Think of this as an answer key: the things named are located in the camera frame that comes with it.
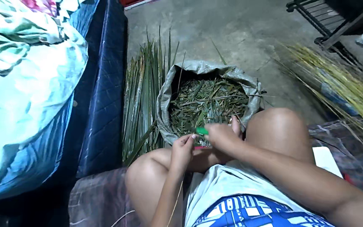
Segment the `blue mattress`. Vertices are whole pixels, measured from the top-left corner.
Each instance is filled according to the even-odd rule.
[[[70,23],[88,42],[89,59],[74,91],[78,105],[72,109],[60,165],[45,185],[121,167],[128,39],[124,8],[118,0],[86,0]]]

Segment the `green knife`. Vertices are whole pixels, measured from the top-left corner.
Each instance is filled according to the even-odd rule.
[[[196,128],[196,133],[199,135],[208,135],[208,131],[205,128]]]

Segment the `hand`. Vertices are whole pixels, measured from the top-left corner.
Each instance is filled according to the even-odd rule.
[[[232,115],[230,126],[232,127],[233,132],[240,138],[243,138],[242,131],[240,130],[240,121],[235,115]]]
[[[173,143],[172,155],[170,159],[170,168],[177,169],[183,173],[193,158],[195,134],[189,134],[180,137]]]
[[[236,143],[242,142],[239,137],[240,129],[236,131],[236,128],[234,129],[227,124],[206,124],[205,129],[208,131],[208,135],[204,136],[205,139],[222,152],[226,152]]]

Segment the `person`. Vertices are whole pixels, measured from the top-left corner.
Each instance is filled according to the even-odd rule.
[[[236,117],[231,126],[205,128],[212,149],[193,150],[196,136],[186,135],[127,170],[127,191],[143,226],[363,227],[363,191],[315,165],[295,112],[256,113],[245,141]],[[186,171],[194,176],[183,204]]]

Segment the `red object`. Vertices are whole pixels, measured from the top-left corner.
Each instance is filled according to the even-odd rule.
[[[354,182],[351,180],[350,175],[344,173],[342,176],[344,177],[344,180],[346,180],[348,183],[355,185]]]
[[[120,3],[124,6],[131,6],[132,4],[142,2],[143,0],[120,0]]]

